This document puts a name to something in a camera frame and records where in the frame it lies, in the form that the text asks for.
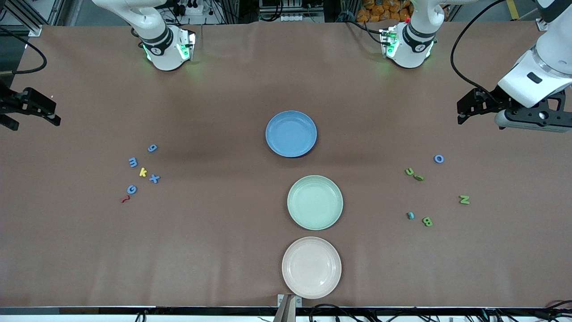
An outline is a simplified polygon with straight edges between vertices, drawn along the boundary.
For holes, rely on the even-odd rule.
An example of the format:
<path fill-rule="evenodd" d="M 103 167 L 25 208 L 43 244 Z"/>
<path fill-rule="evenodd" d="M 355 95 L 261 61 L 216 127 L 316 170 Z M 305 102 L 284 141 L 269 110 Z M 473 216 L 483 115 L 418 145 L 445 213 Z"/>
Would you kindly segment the orange packaged items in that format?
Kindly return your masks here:
<path fill-rule="evenodd" d="M 407 22 L 414 9 L 410 0 L 361 0 L 355 20 L 359 23 L 384 20 Z"/>

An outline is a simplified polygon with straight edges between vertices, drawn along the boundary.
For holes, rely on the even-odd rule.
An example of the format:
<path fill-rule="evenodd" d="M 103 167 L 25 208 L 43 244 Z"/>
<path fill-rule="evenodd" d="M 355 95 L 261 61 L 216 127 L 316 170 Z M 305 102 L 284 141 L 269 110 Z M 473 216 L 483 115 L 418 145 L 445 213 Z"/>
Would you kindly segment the light green plate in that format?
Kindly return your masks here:
<path fill-rule="evenodd" d="M 333 226 L 341 218 L 344 204 L 339 186 L 320 175 L 300 178 L 291 186 L 286 199 L 292 220 L 312 231 Z"/>

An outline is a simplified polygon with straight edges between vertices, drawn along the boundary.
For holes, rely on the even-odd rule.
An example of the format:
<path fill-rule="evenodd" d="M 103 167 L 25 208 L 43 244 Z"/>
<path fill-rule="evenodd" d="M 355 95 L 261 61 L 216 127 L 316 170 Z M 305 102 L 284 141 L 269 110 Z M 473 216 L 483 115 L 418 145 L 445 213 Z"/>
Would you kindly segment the blue plate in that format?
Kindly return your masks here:
<path fill-rule="evenodd" d="M 305 113 L 288 110 L 270 119 L 265 140 L 274 153 L 297 158 L 306 155 L 317 142 L 317 126 Z"/>

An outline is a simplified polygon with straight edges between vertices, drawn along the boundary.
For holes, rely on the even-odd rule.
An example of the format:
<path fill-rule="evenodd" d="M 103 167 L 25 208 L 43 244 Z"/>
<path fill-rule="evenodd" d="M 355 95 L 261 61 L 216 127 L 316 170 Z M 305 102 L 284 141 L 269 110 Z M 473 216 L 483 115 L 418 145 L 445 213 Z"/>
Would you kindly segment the brown table cover sheet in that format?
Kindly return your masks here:
<path fill-rule="evenodd" d="M 271 306 L 289 291 L 284 251 L 308 236 L 342 260 L 320 302 L 572 299 L 572 133 L 499 130 L 493 114 L 458 125 L 471 88 L 449 54 L 462 29 L 443 26 L 408 70 L 346 24 L 193 26 L 193 61 L 161 72 L 129 27 L 45 28 L 32 43 L 47 67 L 12 88 L 53 95 L 62 121 L 15 115 L 18 131 L 0 129 L 0 305 Z M 302 157 L 265 140 L 288 110 L 317 126 Z M 290 217 L 308 175 L 341 189 L 330 228 Z"/>

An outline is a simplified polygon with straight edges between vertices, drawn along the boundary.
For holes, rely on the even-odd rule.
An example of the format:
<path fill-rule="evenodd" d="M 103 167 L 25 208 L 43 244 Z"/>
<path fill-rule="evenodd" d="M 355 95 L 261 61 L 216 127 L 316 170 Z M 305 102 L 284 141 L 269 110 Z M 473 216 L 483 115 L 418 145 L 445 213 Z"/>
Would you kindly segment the pale pink plate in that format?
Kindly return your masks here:
<path fill-rule="evenodd" d="M 295 295 L 316 300 L 329 295 L 341 280 L 342 263 L 336 248 L 319 237 L 303 237 L 286 249 L 282 276 Z"/>

